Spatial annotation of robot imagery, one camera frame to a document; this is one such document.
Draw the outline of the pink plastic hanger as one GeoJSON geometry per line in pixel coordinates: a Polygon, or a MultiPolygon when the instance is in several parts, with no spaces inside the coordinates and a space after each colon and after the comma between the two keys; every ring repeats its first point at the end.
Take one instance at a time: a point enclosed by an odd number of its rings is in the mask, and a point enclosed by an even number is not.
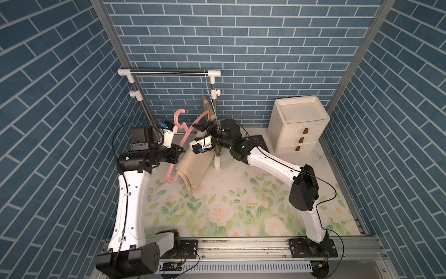
{"type": "MultiPolygon", "coordinates": [[[[197,124],[197,123],[198,123],[202,118],[204,118],[205,116],[207,117],[208,120],[210,119],[210,112],[209,112],[208,110],[205,110],[203,113],[201,113],[201,114],[196,118],[196,120],[191,124],[191,126],[188,127],[187,124],[186,124],[185,122],[183,122],[182,124],[179,124],[179,122],[178,122],[178,118],[180,117],[180,114],[183,114],[183,113],[185,113],[185,110],[184,110],[184,109],[179,109],[179,110],[177,110],[177,111],[175,112],[175,114],[174,114],[174,124],[175,124],[175,126],[176,126],[177,128],[179,128],[179,129],[184,129],[184,130],[185,130],[185,135],[183,136],[183,139],[182,139],[181,142],[180,142],[180,146],[181,146],[181,147],[184,146],[186,140],[188,139],[189,135],[191,134],[191,132],[192,132],[192,130],[193,130],[193,125],[194,125],[194,124],[197,124]]],[[[166,182],[169,183],[169,184],[172,184],[172,183],[175,182],[175,180],[178,178],[178,175],[177,175],[177,174],[175,175],[174,178],[172,178],[172,179],[170,178],[170,176],[171,176],[171,172],[173,171],[173,168],[174,168],[174,164],[171,163],[170,166],[169,166],[169,168],[168,168],[168,171],[167,171],[167,173],[166,173],[166,176],[165,176],[166,182]]]]}

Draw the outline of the beige knitted cloth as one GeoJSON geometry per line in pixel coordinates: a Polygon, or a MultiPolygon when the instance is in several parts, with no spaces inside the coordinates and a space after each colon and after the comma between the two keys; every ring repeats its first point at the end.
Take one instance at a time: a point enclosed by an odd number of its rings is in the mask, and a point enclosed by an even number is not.
{"type": "Polygon", "coordinates": [[[202,196],[203,187],[200,186],[200,182],[210,166],[214,154],[214,151],[194,154],[189,147],[186,154],[176,164],[175,175],[177,174],[183,180],[189,196],[195,195],[197,199],[202,196]]]}

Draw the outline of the brown plaid scarf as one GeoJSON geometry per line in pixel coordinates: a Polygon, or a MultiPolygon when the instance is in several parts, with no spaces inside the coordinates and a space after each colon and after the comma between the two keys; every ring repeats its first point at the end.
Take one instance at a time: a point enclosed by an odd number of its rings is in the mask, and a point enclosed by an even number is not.
{"type": "MultiPolygon", "coordinates": [[[[203,102],[203,109],[209,111],[210,113],[210,121],[216,120],[216,115],[213,110],[213,107],[211,103],[208,101],[207,97],[205,95],[202,95],[202,102],[203,102]]],[[[216,157],[220,157],[222,153],[222,148],[219,146],[216,146],[214,148],[214,151],[216,153],[216,157]]]]}

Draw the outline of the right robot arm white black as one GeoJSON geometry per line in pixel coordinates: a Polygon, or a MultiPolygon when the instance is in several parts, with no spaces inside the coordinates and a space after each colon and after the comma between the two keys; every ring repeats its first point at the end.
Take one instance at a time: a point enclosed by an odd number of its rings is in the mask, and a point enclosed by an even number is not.
{"type": "Polygon", "coordinates": [[[319,198],[319,185],[310,165],[299,167],[268,153],[256,145],[251,136],[242,136],[241,124],[233,119],[217,120],[205,124],[209,139],[204,142],[226,148],[231,156],[246,165],[258,167],[290,187],[289,202],[301,211],[306,238],[315,244],[326,243],[328,233],[323,228],[318,215],[316,201],[319,198]]]}

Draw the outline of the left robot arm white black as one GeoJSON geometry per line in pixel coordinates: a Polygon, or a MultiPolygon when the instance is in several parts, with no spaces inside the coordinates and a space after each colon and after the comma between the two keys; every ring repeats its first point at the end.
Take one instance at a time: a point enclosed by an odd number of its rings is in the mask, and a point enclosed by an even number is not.
{"type": "Polygon", "coordinates": [[[176,163],[183,147],[173,144],[178,128],[171,122],[161,125],[163,139],[157,142],[153,127],[131,130],[128,152],[117,158],[119,200],[115,227],[107,251],[96,258],[96,268],[111,279],[153,274],[162,257],[181,255],[176,229],[158,232],[146,239],[142,217],[152,170],[162,162],[176,163]]]}

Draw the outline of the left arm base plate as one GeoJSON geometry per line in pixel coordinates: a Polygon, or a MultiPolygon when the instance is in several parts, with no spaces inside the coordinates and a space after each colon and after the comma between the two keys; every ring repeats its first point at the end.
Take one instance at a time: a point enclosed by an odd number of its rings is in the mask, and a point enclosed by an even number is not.
{"type": "Polygon", "coordinates": [[[198,249],[198,240],[181,239],[180,244],[174,245],[174,248],[167,251],[162,259],[196,259],[198,249]]]}

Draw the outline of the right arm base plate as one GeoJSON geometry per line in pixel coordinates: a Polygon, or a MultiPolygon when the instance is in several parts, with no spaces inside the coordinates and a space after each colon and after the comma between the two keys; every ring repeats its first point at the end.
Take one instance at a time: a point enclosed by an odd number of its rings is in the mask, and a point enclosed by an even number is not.
{"type": "Polygon", "coordinates": [[[339,256],[331,238],[319,244],[307,238],[292,238],[288,244],[293,258],[337,258],[339,256]]]}

